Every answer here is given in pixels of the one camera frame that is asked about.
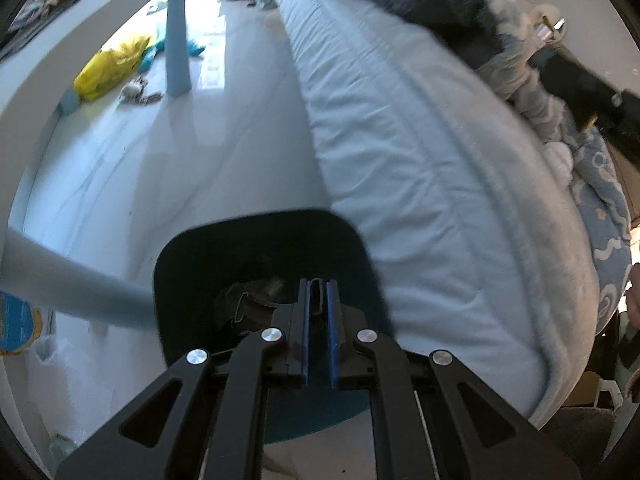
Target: person's hand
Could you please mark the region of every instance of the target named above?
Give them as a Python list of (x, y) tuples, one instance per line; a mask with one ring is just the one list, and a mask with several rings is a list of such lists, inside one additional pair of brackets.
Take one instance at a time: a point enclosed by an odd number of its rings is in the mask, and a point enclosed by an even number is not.
[(640, 264), (634, 264), (629, 273), (631, 288), (626, 292), (626, 314), (629, 323), (640, 330)]

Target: bed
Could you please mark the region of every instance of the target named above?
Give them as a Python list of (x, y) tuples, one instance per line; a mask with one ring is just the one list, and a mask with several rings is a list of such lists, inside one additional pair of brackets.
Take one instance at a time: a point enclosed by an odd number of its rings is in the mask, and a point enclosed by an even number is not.
[(363, 238), (398, 342), (452, 351), (542, 427), (613, 300), (540, 129), (388, 0), (258, 3), (279, 9), (332, 211)]

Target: teal object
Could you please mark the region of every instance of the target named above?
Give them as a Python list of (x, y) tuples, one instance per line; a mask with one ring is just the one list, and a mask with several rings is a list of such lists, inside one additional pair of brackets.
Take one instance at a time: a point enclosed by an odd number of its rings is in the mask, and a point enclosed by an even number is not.
[(69, 457), (78, 446), (66, 436), (57, 435), (49, 444), (49, 452), (56, 462), (56, 469), (62, 464), (65, 458)]
[(71, 85), (71, 87), (62, 94), (58, 106), (60, 106), (60, 112), (64, 116), (71, 115), (73, 112), (78, 110), (80, 107), (80, 98), (78, 97), (73, 85)]
[(154, 63), (158, 49), (154, 46), (148, 46), (142, 53), (142, 61), (138, 65), (138, 73), (143, 74), (151, 69), (151, 65)]
[[(199, 45), (193, 40), (187, 41), (187, 53), (190, 57), (198, 57), (204, 52), (205, 48), (205, 46)], [(156, 54), (159, 52), (164, 52), (164, 39), (156, 41), (156, 44), (152, 46), (148, 46), (142, 53), (142, 61), (140, 61), (140, 64), (138, 65), (139, 74), (143, 74), (151, 70), (151, 66), (156, 59)]]

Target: light blue duvet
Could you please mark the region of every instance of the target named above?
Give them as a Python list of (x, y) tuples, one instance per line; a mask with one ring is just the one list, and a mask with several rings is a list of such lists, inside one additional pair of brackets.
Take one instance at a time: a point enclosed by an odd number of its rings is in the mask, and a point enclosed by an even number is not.
[[(526, 68), (530, 24), (512, 0), (258, 2), (279, 8), (332, 209), (365, 241), (400, 344), (449, 349), (542, 426), (630, 255), (602, 138), (576, 132)], [(474, 72), (399, 17), (416, 9), (481, 23), (500, 49)], [(543, 157), (550, 140), (572, 150), (570, 189)]]

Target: light blue desk leg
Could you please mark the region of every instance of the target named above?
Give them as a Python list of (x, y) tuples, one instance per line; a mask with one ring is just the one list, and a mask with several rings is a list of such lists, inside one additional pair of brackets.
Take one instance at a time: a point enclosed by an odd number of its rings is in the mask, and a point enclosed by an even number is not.
[(0, 290), (90, 321), (157, 329), (150, 286), (133, 285), (72, 262), (11, 227), (4, 236)]
[(166, 92), (178, 97), (191, 90), (184, 0), (168, 0), (166, 9)]

